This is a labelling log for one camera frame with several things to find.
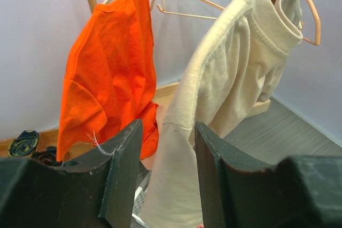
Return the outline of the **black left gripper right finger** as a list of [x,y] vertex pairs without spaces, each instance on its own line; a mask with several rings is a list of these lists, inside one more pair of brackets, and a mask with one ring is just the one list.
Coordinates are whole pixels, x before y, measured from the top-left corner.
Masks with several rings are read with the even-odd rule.
[[204,227],[341,227],[341,158],[262,162],[201,122],[195,149]]

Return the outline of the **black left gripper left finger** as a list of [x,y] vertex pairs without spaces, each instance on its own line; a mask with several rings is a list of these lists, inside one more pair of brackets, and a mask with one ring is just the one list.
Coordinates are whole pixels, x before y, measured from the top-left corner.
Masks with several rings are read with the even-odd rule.
[[1,227],[130,227],[143,125],[60,167],[1,159]]

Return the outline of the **pink t shirt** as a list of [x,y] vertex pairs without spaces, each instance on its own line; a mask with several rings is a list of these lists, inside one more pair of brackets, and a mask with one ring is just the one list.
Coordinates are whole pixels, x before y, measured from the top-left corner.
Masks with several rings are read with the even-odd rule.
[[149,103],[141,119],[143,121],[143,142],[140,160],[147,170],[152,170],[158,147],[162,121],[166,114],[166,106]]

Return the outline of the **orange red t shirt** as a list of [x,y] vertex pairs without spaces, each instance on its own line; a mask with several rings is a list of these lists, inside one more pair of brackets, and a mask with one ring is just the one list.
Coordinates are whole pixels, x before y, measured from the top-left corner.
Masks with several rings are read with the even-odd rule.
[[59,130],[103,143],[153,102],[156,72],[149,0],[95,7],[66,65]]

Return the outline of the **beige t shirt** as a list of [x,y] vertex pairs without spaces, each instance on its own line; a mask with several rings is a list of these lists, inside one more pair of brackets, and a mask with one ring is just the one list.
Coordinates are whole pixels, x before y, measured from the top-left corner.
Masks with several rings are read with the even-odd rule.
[[147,227],[203,222],[195,123],[230,133],[279,84],[302,41],[300,0],[232,0],[190,59],[162,120],[142,220]]

